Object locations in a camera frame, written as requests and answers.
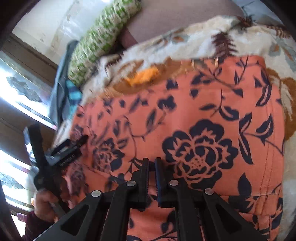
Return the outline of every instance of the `human hand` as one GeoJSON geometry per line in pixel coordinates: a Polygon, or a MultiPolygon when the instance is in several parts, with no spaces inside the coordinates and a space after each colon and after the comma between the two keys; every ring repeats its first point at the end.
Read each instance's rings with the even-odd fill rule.
{"type": "MultiPolygon", "coordinates": [[[[67,202],[70,198],[67,182],[65,179],[62,179],[61,183],[61,198],[64,202],[67,202]]],[[[52,194],[52,192],[45,189],[41,189],[35,193],[34,200],[32,205],[34,206],[35,215],[47,222],[54,222],[57,215],[52,209],[50,203],[58,202],[58,198],[52,194]]]]}

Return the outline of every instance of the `metal rivet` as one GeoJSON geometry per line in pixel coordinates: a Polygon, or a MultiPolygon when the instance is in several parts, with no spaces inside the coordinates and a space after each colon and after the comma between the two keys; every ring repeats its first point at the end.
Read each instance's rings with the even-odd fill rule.
{"type": "Polygon", "coordinates": [[[101,194],[102,194],[102,193],[101,193],[101,191],[99,191],[99,190],[95,190],[95,191],[93,191],[93,192],[91,193],[91,195],[92,195],[93,197],[99,197],[101,194]]]}
{"type": "Polygon", "coordinates": [[[177,180],[170,180],[169,183],[171,186],[177,186],[179,184],[179,182],[177,180]]]}
{"type": "Polygon", "coordinates": [[[214,194],[214,191],[211,188],[207,188],[207,189],[205,189],[205,194],[207,194],[207,195],[213,195],[214,194]]]}
{"type": "Polygon", "coordinates": [[[126,185],[129,186],[129,187],[133,187],[133,186],[136,185],[136,182],[135,182],[135,181],[128,181],[128,182],[126,183],[126,185]]]}

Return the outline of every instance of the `white wall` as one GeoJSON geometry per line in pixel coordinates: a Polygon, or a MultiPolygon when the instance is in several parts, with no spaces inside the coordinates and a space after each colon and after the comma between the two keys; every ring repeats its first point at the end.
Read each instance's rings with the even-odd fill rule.
{"type": "Polygon", "coordinates": [[[110,0],[41,0],[12,31],[59,64],[72,39],[79,40],[110,0]]]}

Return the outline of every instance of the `green and white patterned pillow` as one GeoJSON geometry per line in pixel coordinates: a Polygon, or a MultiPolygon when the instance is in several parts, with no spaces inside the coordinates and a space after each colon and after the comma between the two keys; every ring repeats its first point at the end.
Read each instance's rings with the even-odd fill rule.
{"type": "Polygon", "coordinates": [[[103,9],[72,54],[68,77],[76,86],[84,83],[87,69],[110,51],[123,26],[140,9],[138,0],[114,0],[103,9]]]}

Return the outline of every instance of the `person's arm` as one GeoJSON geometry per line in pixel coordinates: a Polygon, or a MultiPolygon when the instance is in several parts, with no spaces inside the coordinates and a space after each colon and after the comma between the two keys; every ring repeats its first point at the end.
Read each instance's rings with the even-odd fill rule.
{"type": "MultiPolygon", "coordinates": [[[[61,185],[61,198],[67,202],[70,198],[66,180],[63,180],[61,185]]],[[[49,203],[58,202],[58,198],[50,191],[40,190],[36,193],[33,206],[34,211],[27,216],[25,235],[23,241],[33,241],[51,225],[54,224],[56,214],[49,203]]]]}

